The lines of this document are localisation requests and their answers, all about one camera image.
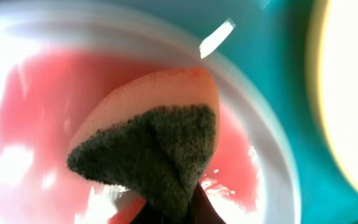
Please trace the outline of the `pink sponge dark scrubber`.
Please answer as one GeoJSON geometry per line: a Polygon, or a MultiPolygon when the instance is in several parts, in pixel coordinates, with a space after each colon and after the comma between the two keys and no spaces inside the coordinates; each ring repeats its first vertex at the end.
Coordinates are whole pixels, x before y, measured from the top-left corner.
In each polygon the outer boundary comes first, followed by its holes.
{"type": "Polygon", "coordinates": [[[201,67],[150,73],[110,92],[70,141],[67,167],[145,199],[151,220],[185,223],[218,145],[219,97],[201,67]]]}

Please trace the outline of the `light blue plate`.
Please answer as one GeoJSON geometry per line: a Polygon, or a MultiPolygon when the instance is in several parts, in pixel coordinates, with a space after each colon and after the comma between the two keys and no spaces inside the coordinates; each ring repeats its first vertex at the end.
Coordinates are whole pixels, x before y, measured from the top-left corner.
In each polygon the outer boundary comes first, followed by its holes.
{"type": "Polygon", "coordinates": [[[218,145],[198,184],[226,223],[299,223],[300,187],[264,97],[206,37],[116,1],[0,1],[0,223],[130,223],[146,201],[67,167],[72,137],[116,88],[201,67],[219,97],[218,145]]]}

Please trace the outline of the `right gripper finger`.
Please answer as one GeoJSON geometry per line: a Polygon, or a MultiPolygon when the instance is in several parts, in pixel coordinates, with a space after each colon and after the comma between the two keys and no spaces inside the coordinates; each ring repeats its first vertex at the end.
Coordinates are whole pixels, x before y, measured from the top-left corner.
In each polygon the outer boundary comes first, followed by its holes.
{"type": "MultiPolygon", "coordinates": [[[[130,222],[130,224],[174,224],[173,218],[168,218],[162,212],[156,210],[149,204],[145,203],[140,212],[130,222]]],[[[193,197],[188,206],[188,211],[179,224],[226,224],[218,215],[209,201],[205,191],[198,184],[193,192],[193,197]]]]}

